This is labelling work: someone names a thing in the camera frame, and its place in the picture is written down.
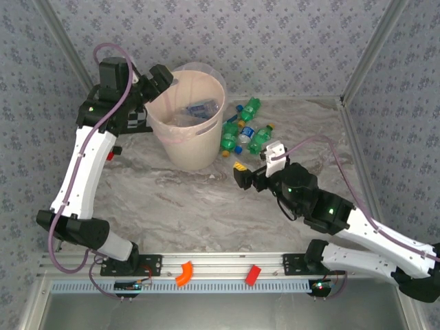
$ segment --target wall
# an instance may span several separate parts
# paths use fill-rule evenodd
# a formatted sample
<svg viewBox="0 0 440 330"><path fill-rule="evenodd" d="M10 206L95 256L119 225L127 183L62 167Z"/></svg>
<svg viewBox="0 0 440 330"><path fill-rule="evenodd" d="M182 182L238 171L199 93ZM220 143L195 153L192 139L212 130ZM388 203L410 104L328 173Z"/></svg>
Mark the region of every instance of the wall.
<svg viewBox="0 0 440 330"><path fill-rule="evenodd" d="M64 178L85 94L32 2L0 9L0 329L15 329L47 251L35 216Z"/></svg>
<svg viewBox="0 0 440 330"><path fill-rule="evenodd" d="M389 0L51 2L95 81L91 49L113 41L142 71L211 64L247 97L340 95Z"/></svg>
<svg viewBox="0 0 440 330"><path fill-rule="evenodd" d="M410 1L350 105L385 219L440 242L440 4ZM440 329L440 303L427 306Z"/></svg>

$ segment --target red plastic piece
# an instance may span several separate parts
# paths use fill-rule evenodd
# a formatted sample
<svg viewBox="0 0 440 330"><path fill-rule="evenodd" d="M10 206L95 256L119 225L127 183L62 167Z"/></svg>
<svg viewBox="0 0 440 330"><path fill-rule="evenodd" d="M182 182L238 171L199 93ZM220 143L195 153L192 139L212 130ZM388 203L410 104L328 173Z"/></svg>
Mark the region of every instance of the red plastic piece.
<svg viewBox="0 0 440 330"><path fill-rule="evenodd" d="M261 268L253 265L245 279L245 283L247 285L253 286L256 282L256 279L259 277L260 272Z"/></svg>

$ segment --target blue patterned wall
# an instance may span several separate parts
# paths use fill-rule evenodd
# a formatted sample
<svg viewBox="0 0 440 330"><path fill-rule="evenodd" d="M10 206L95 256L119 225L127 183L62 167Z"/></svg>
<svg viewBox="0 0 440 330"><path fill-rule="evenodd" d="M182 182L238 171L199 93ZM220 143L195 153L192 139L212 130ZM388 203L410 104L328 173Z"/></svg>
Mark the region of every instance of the blue patterned wall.
<svg viewBox="0 0 440 330"><path fill-rule="evenodd" d="M113 41L141 71L201 61L248 97L340 95L389 0L51 2L92 76L92 47Z"/></svg>
<svg viewBox="0 0 440 330"><path fill-rule="evenodd" d="M350 105L389 224L440 242L440 3L410 1ZM440 329L440 303L428 305Z"/></svg>
<svg viewBox="0 0 440 330"><path fill-rule="evenodd" d="M35 216L64 178L85 94L33 3L0 9L0 329L15 329L47 251Z"/></svg>

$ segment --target green plastic bottle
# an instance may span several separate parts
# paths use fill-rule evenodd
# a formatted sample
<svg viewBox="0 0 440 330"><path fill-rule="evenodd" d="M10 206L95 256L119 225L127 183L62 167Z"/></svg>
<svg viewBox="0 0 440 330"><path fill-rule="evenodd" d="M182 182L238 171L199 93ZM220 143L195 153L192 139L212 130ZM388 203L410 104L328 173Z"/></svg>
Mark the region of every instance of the green plastic bottle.
<svg viewBox="0 0 440 330"><path fill-rule="evenodd" d="M229 157L231 151L237 144L237 135L239 134L239 126L236 122L227 122L223 127L223 135L221 136L221 155Z"/></svg>
<svg viewBox="0 0 440 330"><path fill-rule="evenodd" d="M251 154L258 155L260 153L263 143L272 138L273 129L274 125L268 124L264 129L260 129L256 134L254 134L252 141L247 146Z"/></svg>
<svg viewBox="0 0 440 330"><path fill-rule="evenodd" d="M253 119L256 112L260 109L261 102L259 98L250 98L249 102L246 104L245 108L240 112L241 119L245 122Z"/></svg>

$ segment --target wastebasket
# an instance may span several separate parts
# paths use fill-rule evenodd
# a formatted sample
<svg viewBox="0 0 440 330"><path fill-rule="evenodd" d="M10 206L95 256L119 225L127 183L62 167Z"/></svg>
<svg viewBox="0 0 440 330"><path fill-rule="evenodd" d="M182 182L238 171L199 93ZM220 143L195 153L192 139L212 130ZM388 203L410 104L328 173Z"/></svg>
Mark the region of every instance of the wastebasket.
<svg viewBox="0 0 440 330"><path fill-rule="evenodd" d="M148 122L174 165L187 171L199 170L211 165L219 154L226 83L219 72L203 63L183 65L173 75L172 85L146 104ZM211 119L190 127L166 124L182 108L209 99L219 106Z"/></svg>

